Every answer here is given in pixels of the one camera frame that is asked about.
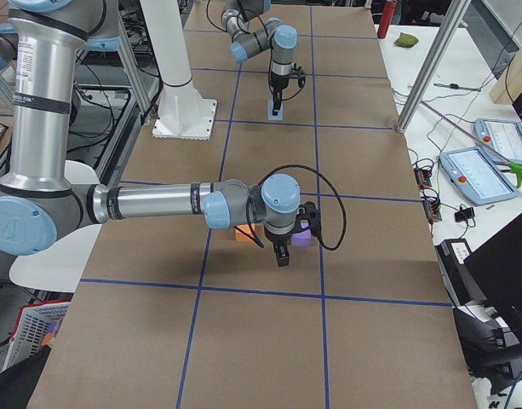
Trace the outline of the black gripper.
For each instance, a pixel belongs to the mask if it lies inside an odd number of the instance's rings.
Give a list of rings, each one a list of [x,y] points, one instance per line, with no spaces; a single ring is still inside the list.
[[[287,233],[275,234],[272,232],[265,232],[265,236],[272,243],[272,247],[276,252],[278,266],[287,267],[290,263],[290,255],[288,253],[290,236]]]
[[[281,110],[281,94],[287,88],[287,76],[271,72],[269,74],[269,85],[272,90],[271,114],[279,115]]]

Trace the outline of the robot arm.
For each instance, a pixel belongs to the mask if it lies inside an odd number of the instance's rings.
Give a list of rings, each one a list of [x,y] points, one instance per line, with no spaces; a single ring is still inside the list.
[[[127,83],[94,82],[104,95],[125,93],[122,107],[89,103],[80,118],[74,84],[88,52],[128,45],[116,1],[11,1],[16,48],[14,128],[0,177],[0,251],[30,256],[90,225],[134,217],[201,215],[210,228],[260,223],[279,266],[300,227],[300,188],[282,170],[248,185],[238,179],[161,187],[120,187],[138,131],[156,113],[154,135],[206,141],[217,110],[195,89],[178,4],[140,9],[158,73],[138,102],[142,76],[124,56]]]
[[[269,1],[228,1],[221,11],[221,24],[231,39],[230,50],[234,60],[242,64],[269,51],[268,88],[271,99],[267,104],[267,116],[280,120],[284,114],[284,90],[295,80],[300,89],[305,86],[306,73],[295,63],[298,33],[293,26],[278,18],[261,22],[261,28],[250,31],[246,24],[270,10]]]

